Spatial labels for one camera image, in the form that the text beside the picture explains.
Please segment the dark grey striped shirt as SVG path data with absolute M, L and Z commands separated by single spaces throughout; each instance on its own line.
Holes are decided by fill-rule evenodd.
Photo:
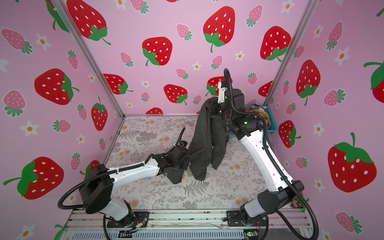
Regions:
M 189 167 L 194 178 L 198 181 L 206 179 L 209 165 L 215 170 L 218 168 L 225 156 L 229 142 L 225 121 L 216 115 L 217 106 L 217 97 L 212 97 L 203 103 L 194 136 L 188 148 Z

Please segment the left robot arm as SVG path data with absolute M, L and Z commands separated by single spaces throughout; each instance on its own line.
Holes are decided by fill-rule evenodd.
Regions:
M 106 168 L 99 165 L 85 179 L 80 194 L 87 214 L 101 213 L 117 222 L 127 225 L 134 214 L 127 202 L 112 195 L 113 191 L 131 182 L 166 175 L 174 184 L 179 182 L 188 168 L 189 152 L 182 145 L 171 148 L 166 153 L 149 155 L 144 162 L 119 168 Z

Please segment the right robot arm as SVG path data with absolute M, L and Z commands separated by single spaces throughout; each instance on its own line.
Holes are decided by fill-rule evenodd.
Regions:
M 277 161 L 267 143 L 266 120 L 257 113 L 245 111 L 241 94 L 237 89 L 220 88 L 216 114 L 223 118 L 226 128 L 250 152 L 267 185 L 266 191 L 240 208 L 243 224 L 251 225 L 257 218 L 275 213 L 296 197 L 289 185 L 297 187 L 298 192 L 304 186 L 301 181 L 294 181 Z

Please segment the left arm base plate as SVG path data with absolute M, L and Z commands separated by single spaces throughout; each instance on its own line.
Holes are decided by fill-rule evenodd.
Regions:
M 150 212 L 139 211 L 129 213 L 122 220 L 108 220 L 108 228 L 134 228 L 139 225 L 139 228 L 146 228 L 149 220 Z

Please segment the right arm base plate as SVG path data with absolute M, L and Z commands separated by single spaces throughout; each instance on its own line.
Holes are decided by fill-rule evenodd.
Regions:
M 244 211 L 226 211 L 229 227 L 266 227 L 267 216 L 249 217 Z

